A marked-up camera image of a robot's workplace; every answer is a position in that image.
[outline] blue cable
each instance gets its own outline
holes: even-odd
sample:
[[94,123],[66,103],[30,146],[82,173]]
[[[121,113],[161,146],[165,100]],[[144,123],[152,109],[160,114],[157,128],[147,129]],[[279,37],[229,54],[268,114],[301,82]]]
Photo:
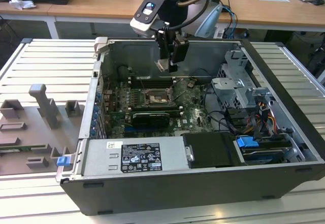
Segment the blue cable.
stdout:
[[232,12],[231,10],[229,10],[227,7],[223,6],[223,8],[225,8],[226,11],[229,12],[229,14],[231,15],[231,17],[232,17],[232,19],[233,19],[233,29],[232,29],[232,32],[231,32],[230,35],[229,35],[229,38],[231,39],[231,37],[234,38],[235,21],[236,21],[236,20],[235,20],[235,16],[234,16],[233,12]]

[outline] aluminum profile table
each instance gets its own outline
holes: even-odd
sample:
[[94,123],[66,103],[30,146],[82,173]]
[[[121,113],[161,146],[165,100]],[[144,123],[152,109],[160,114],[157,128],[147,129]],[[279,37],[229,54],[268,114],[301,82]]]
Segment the aluminum profile table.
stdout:
[[[252,43],[283,87],[325,139],[325,88],[285,48],[274,43]],[[257,71],[256,79],[265,86]]]
[[[252,44],[323,135],[322,129],[325,124],[322,119],[325,111],[323,87],[285,48],[273,43]],[[37,81],[41,73],[50,70],[49,67],[51,67],[50,71],[53,75],[44,78],[47,78],[49,92],[51,91],[53,96],[56,94],[58,103],[64,103],[66,100],[64,95],[68,98],[78,94],[80,99],[83,98],[82,96],[86,98],[87,81],[90,75],[87,76],[88,68],[83,65],[90,65],[94,61],[93,50],[90,50],[92,46],[92,40],[33,40],[29,45],[20,45],[0,73],[1,95],[5,94],[9,97],[10,94],[11,98],[20,96],[23,99],[24,93],[28,92],[28,90],[25,92],[24,88],[30,85],[32,79]],[[78,54],[79,58],[73,58],[72,54]],[[25,66],[28,64],[33,64],[33,70],[27,69],[31,68],[31,66]],[[258,77],[257,72],[253,73],[263,85],[263,80]],[[24,103],[33,105],[34,101],[25,100]],[[303,183],[276,200],[88,217],[80,213],[78,207],[55,181],[54,176],[55,173],[29,174],[23,178],[21,176],[0,177],[0,222],[325,223],[325,178]]]

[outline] barcode sticker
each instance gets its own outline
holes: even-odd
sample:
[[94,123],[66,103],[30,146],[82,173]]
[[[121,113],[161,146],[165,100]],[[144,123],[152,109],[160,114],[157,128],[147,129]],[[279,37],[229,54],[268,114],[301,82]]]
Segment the barcode sticker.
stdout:
[[106,144],[107,149],[120,149],[122,148],[123,141],[109,141]]

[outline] desk leg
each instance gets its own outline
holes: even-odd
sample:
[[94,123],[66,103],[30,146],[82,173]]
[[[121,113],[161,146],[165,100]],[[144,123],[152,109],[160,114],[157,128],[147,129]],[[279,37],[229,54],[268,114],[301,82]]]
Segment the desk leg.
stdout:
[[56,26],[55,26],[55,18],[54,17],[49,17],[46,20],[47,27],[49,28],[51,38],[52,39],[59,39],[59,34],[57,33]]

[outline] blue plastic latch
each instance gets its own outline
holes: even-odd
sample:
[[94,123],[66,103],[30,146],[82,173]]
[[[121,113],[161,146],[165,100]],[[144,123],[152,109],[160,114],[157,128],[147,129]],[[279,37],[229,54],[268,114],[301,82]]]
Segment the blue plastic latch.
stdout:
[[237,139],[239,147],[259,147],[258,142],[253,140],[253,137],[240,137]]
[[56,165],[58,167],[68,167],[70,166],[71,156],[60,156],[57,159]]

